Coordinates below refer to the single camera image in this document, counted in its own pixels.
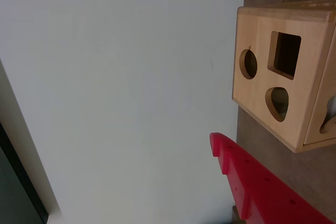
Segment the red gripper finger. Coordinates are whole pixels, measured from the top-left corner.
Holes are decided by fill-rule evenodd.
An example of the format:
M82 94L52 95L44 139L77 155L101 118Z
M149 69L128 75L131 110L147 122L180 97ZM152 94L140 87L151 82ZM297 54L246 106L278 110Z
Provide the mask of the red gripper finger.
M209 136L227 176L239 216L247 223L331 223L248 152L221 133Z

